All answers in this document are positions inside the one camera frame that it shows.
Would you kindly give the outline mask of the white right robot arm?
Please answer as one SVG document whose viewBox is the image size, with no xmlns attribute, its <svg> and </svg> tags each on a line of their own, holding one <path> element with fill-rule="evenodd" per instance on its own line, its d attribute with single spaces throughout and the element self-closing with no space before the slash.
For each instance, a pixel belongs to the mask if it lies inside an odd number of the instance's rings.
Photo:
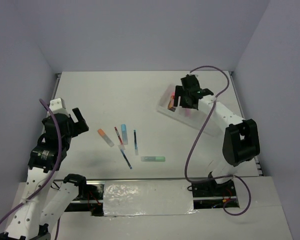
<svg viewBox="0 0 300 240">
<path fill-rule="evenodd" d="M 220 195 L 225 189 L 224 183 L 236 174 L 240 164 L 260 154 L 257 123 L 229 110 L 211 90 L 202 89 L 197 77 L 192 74 L 181 78 L 181 85 L 175 87 L 173 105 L 206 114 L 203 125 L 212 121 L 223 132 L 223 160 L 209 173 L 208 177 L 212 180 L 207 184 L 211 195 Z"/>
</svg>

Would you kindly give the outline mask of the pink-capped small bottle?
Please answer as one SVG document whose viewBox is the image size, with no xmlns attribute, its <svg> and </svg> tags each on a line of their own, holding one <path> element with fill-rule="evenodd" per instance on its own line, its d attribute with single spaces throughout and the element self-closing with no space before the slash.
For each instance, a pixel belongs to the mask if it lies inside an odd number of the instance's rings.
<svg viewBox="0 0 300 240">
<path fill-rule="evenodd" d="M 167 109 L 171 112 L 175 112 L 176 111 L 176 107 L 174 106 L 174 100 L 175 100 L 175 93 L 172 92 L 169 98 L 169 103 L 167 106 Z"/>
</svg>

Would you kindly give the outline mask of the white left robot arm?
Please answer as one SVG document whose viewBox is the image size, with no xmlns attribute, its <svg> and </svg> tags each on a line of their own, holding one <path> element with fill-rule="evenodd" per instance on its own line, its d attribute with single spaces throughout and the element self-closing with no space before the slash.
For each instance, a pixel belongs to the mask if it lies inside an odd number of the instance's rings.
<svg viewBox="0 0 300 240">
<path fill-rule="evenodd" d="M 42 120 L 44 132 L 30 153 L 22 199 L 12 212 L 9 226 L 0 233 L 0 240 L 49 240 L 53 227 L 70 202 L 87 196 L 87 179 L 70 173 L 63 179 L 54 198 L 45 203 L 72 138 L 89 130 L 80 110 L 74 108 L 72 112 L 77 121 L 66 110 L 54 110 L 54 116 Z"/>
</svg>

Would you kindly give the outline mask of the purple highlighter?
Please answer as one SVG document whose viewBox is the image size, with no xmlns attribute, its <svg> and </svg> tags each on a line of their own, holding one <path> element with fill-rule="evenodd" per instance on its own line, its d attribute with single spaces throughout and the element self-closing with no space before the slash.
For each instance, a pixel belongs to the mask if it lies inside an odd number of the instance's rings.
<svg viewBox="0 0 300 240">
<path fill-rule="evenodd" d="M 185 115 L 186 117 L 190 118 L 191 117 L 191 110 L 189 108 L 185 109 Z"/>
</svg>

